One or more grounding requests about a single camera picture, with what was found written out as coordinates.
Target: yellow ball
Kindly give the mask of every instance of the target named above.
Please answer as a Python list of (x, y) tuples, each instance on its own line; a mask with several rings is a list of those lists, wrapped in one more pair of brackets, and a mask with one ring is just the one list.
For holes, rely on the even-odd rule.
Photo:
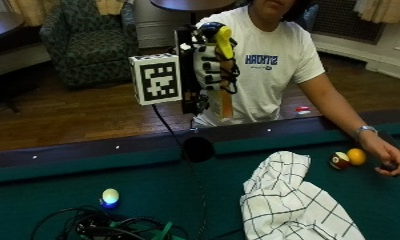
[(360, 148), (353, 148), (347, 152), (349, 163), (352, 165), (361, 165), (365, 163), (367, 155)]

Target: white plaid towel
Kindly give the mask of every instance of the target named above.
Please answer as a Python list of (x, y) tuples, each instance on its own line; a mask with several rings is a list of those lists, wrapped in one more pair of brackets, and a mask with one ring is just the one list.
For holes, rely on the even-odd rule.
[(240, 205), (247, 239), (364, 239), (344, 208), (304, 182), (309, 156), (272, 154), (244, 183)]

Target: armchair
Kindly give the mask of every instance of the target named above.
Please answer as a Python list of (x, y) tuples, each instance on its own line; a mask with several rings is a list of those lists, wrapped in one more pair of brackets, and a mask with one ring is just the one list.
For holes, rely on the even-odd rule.
[(128, 57), (139, 54), (132, 4), (103, 16), (95, 0), (60, 0), (39, 34), (68, 88), (131, 80)]

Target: person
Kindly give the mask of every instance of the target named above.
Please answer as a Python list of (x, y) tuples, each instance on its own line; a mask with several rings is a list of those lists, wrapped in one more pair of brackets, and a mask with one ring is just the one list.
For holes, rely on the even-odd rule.
[(321, 114), (360, 142), (363, 148), (395, 170), (376, 167), (387, 176), (400, 174), (400, 150), (368, 126), (325, 74), (309, 33), (292, 22), (304, 13), (308, 0), (248, 0), (250, 4), (214, 14), (198, 23), (219, 22), (232, 30), (240, 69), (238, 93), (232, 95), (234, 117), (219, 119), (214, 103), (195, 116), (198, 125), (271, 121), (280, 118), (283, 91), (292, 81)]

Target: white t-shirt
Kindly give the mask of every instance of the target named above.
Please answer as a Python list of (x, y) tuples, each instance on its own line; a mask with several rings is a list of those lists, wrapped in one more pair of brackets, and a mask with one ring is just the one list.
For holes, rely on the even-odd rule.
[(220, 22), (232, 30), (239, 92), (232, 95), (234, 118), (219, 119), (211, 100), (210, 109), (195, 117), (196, 123), (220, 126), (277, 120), (288, 83), (301, 83), (324, 73), (309, 33), (293, 22), (280, 22), (275, 31), (264, 32), (252, 23), (248, 6), (214, 14), (198, 27), (206, 22)]

